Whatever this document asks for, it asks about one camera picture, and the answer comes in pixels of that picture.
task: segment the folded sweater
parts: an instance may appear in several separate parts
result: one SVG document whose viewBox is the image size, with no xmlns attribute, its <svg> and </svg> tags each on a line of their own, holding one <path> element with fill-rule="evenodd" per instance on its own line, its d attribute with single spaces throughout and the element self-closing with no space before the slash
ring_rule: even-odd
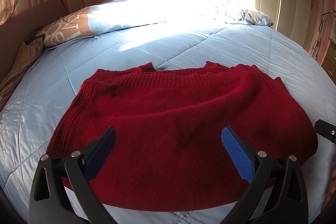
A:
<svg viewBox="0 0 336 224">
<path fill-rule="evenodd" d="M 304 110 L 280 78 L 256 66 L 155 71 L 97 70 L 84 81 L 47 148 L 68 156 L 115 128 L 117 143 L 90 186 L 102 203 L 145 211 L 191 211 L 237 201 L 242 180 L 221 143 L 230 125 L 270 156 L 302 164 L 317 149 Z"/>
</svg>

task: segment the drawer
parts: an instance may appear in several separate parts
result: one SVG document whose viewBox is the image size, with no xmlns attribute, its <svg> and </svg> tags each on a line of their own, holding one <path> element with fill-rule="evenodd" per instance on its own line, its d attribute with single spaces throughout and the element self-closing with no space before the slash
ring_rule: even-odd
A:
<svg viewBox="0 0 336 224">
<path fill-rule="evenodd" d="M 322 63 L 322 68 L 326 71 L 326 73 L 335 83 L 336 82 L 336 67 L 327 58 L 325 58 Z"/>
<path fill-rule="evenodd" d="M 336 67 L 336 50 L 332 47 L 332 45 L 329 46 L 325 57 Z"/>
</svg>

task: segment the headboard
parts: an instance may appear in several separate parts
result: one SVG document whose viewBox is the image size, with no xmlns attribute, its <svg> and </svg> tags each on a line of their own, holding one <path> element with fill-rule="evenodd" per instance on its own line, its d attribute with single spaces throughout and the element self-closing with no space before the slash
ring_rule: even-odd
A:
<svg viewBox="0 0 336 224">
<path fill-rule="evenodd" d="M 11 70 L 18 49 L 26 37 L 38 27 L 44 27 L 66 16 L 61 0 L 50 0 L 34 6 L 0 26 L 0 83 Z"/>
</svg>

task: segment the metal pin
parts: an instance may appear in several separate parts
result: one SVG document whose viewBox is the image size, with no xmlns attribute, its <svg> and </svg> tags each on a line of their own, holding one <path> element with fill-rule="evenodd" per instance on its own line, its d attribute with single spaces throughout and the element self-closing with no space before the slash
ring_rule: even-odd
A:
<svg viewBox="0 0 336 224">
<path fill-rule="evenodd" d="M 73 158 L 77 158 L 77 157 L 79 157 L 80 155 L 81 155 L 81 152 L 78 151 L 78 150 L 75 150 L 75 151 L 73 151 L 73 152 L 71 153 L 71 156 L 72 156 Z"/>
<path fill-rule="evenodd" d="M 49 156 L 47 154 L 42 155 L 41 160 L 47 160 Z"/>
<path fill-rule="evenodd" d="M 260 158 L 265 158 L 265 157 L 267 156 L 267 153 L 266 153 L 265 151 L 259 151 L 259 152 L 258 152 L 258 156 L 259 156 Z"/>
<path fill-rule="evenodd" d="M 290 155 L 290 156 L 289 156 L 289 159 L 290 159 L 291 161 L 297 161 L 297 158 L 296 158 L 296 156 L 294 156 L 294 155 Z"/>
</svg>

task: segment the quilted bedspread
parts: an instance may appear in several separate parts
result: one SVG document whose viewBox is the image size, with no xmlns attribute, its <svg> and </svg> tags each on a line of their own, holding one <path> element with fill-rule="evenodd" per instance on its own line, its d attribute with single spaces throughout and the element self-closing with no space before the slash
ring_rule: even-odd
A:
<svg viewBox="0 0 336 224">
<path fill-rule="evenodd" d="M 227 67 L 256 65 L 272 78 L 280 76 L 313 124 L 318 119 L 336 124 L 336 86 L 299 45 L 267 26 L 162 22 L 77 39 L 45 51 L 0 113 L 0 186 L 15 209 L 28 220 L 37 163 L 81 84 L 97 69 L 152 62 L 157 70 L 175 70 L 202 67 L 208 60 Z M 316 154 L 302 167 L 310 221 L 320 211 L 335 164 L 335 146 L 318 138 Z M 85 217 L 74 193 L 67 193 Z M 233 206 L 173 213 L 106 208 L 119 224 L 218 224 Z"/>
</svg>

